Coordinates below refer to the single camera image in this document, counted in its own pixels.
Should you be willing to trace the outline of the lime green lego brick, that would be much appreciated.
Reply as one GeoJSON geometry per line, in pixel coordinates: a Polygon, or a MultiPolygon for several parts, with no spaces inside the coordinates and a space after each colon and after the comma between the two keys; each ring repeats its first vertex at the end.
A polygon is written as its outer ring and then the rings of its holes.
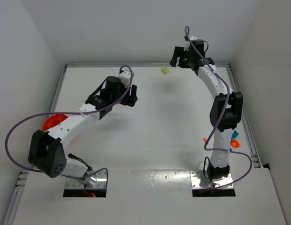
{"type": "Polygon", "coordinates": [[[169,69],[167,67],[162,67],[161,72],[166,75],[169,73],[169,69]]]}

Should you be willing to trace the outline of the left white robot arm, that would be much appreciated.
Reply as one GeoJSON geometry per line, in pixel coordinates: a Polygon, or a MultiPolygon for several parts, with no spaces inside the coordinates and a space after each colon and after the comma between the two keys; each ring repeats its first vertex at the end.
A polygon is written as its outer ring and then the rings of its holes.
{"type": "Polygon", "coordinates": [[[131,83],[132,77],[128,71],[108,76],[75,114],[45,132],[36,131],[31,139],[28,162],[50,178],[85,176],[87,164],[66,156],[64,151],[76,136],[112,111],[115,104],[135,105],[137,87],[131,83]]]}

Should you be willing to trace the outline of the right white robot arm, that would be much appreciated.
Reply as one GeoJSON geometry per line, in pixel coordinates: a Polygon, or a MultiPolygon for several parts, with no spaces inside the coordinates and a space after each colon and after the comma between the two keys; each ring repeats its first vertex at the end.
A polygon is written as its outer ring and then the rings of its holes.
{"type": "Polygon", "coordinates": [[[176,46],[169,63],[172,67],[190,68],[211,93],[214,101],[209,120],[213,130],[209,138],[214,141],[210,149],[207,143],[204,144],[204,149],[211,151],[212,155],[203,173],[210,181],[227,177],[231,137],[242,116],[242,93],[233,91],[218,73],[214,61],[205,57],[203,40],[193,40],[189,47],[176,46]]]}

